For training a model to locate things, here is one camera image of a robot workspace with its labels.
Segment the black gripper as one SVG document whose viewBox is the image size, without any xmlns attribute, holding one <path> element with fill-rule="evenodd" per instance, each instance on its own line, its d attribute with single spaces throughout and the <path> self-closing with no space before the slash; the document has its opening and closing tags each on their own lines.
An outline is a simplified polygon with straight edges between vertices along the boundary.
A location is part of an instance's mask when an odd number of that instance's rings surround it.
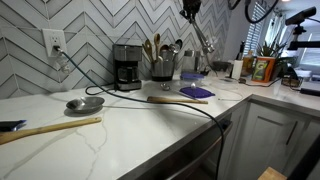
<svg viewBox="0 0 320 180">
<path fill-rule="evenodd" d="M 191 13 L 190 22 L 195 22 L 196 14 L 199 12 L 201 6 L 201 0 L 182 0 L 183 1 L 183 10 L 179 13 L 185 19 L 188 19 L 187 12 Z"/>
</svg>

